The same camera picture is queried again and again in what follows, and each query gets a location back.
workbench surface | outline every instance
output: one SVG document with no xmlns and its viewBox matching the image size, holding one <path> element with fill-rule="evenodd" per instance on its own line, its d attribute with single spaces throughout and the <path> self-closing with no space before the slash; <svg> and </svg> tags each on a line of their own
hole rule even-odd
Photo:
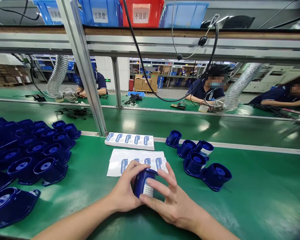
<svg viewBox="0 0 300 240">
<path fill-rule="evenodd" d="M 106 177 L 114 147 L 105 138 L 81 136 L 71 149 L 65 178 L 52 186 L 11 186 L 41 191 L 32 213 L 4 229 L 0 235 L 30 239 L 57 220 L 107 195 L 117 177 Z M 186 175 L 176 149 L 155 142 L 164 151 L 185 192 L 223 226 L 242 240 L 300 239 L 300 155 L 215 148 L 210 161 L 225 165 L 233 178 L 220 192 Z M 155 197 L 162 198 L 155 192 Z M 196 239 L 185 230 L 169 225 L 145 206 L 117 213 L 104 221 L 89 239 Z"/>
</svg>

pallet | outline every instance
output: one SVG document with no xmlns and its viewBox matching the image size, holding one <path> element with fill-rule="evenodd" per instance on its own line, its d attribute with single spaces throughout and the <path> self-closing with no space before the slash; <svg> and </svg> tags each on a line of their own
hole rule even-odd
<svg viewBox="0 0 300 240">
<path fill-rule="evenodd" d="M 134 90 L 135 92 L 152 92 L 151 90 Z"/>
<path fill-rule="evenodd" d="M 17 87 L 17 86 L 24 86 L 29 85 L 31 83 L 2 83 L 0 87 Z"/>
</svg>

flexible duct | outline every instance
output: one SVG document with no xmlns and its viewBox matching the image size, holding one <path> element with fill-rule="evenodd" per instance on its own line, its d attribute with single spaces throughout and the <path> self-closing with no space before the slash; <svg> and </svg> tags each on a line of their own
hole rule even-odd
<svg viewBox="0 0 300 240">
<path fill-rule="evenodd" d="M 223 104 L 224 110 L 234 111 L 238 108 L 240 94 L 255 78 L 256 74 L 262 68 L 262 65 L 262 63 L 250 63 L 250 66 L 244 70 L 238 80 L 228 89 Z"/>
<path fill-rule="evenodd" d="M 63 98 L 63 93 L 59 91 L 59 87 L 66 76 L 68 60 L 69 57 L 67 55 L 57 55 L 56 64 L 47 85 L 48 94 L 52 98 Z"/>
</svg>

gray floor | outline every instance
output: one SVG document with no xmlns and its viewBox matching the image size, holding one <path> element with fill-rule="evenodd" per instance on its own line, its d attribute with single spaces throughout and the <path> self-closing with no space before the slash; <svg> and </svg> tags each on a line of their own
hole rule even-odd
<svg viewBox="0 0 300 240">
<path fill-rule="evenodd" d="M 46 91 L 47 90 L 47 84 L 45 83 L 37 83 L 37 86 L 42 90 Z M 73 89 L 77 88 L 77 85 L 74 83 L 65 83 L 60 86 L 60 90 L 62 91 L 66 87 L 72 87 Z M 0 87 L 4 89 L 11 89 L 11 87 Z M 29 91 L 35 91 L 37 90 L 36 87 L 33 84 L 25 85 L 25 86 L 17 86 L 14 87 L 14 89 L 18 90 L 29 90 Z M 163 98 L 172 98 L 172 99 L 178 99 L 183 97 L 188 91 L 188 88 L 185 87 L 170 87 L 170 88 L 162 88 L 158 89 L 158 95 Z M 114 90 L 108 90 L 109 94 L 115 95 Z M 240 95 L 240 103 L 248 103 L 250 102 L 253 98 L 258 96 L 258 94 L 255 93 L 242 93 Z M 153 93 L 148 93 L 146 94 L 146 97 L 156 97 Z"/>
</svg>

navy blue shirt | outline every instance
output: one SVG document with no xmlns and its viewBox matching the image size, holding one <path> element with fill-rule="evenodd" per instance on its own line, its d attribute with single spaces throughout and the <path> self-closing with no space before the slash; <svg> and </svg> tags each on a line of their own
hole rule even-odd
<svg viewBox="0 0 300 240">
<path fill-rule="evenodd" d="M 300 100 L 300 96 L 290 96 L 290 85 L 276 87 L 252 99 L 250 104 L 261 104 L 264 100 L 272 100 L 278 102 L 296 102 Z"/>
<path fill-rule="evenodd" d="M 104 76 L 101 73 L 95 71 L 94 78 L 96 79 L 96 84 L 97 84 L 98 90 L 101 88 L 107 89 L 106 80 L 104 79 Z M 78 87 L 84 88 L 81 78 L 80 78 L 80 82 L 78 83 Z"/>
<path fill-rule="evenodd" d="M 190 85 L 190 88 L 188 90 L 187 93 L 190 93 L 192 91 L 192 89 L 194 89 L 198 84 L 200 84 L 200 86 L 198 86 L 192 93 L 191 95 L 200 99 L 204 99 L 206 96 L 206 91 L 204 90 L 204 83 L 206 82 L 206 80 L 203 80 L 202 82 L 200 82 L 200 79 L 197 79 L 193 84 Z M 208 98 L 206 98 L 207 101 L 210 101 L 211 99 L 217 99 L 219 97 L 224 97 L 224 92 L 222 88 L 217 88 L 213 93 L 210 93 Z"/>
</svg>

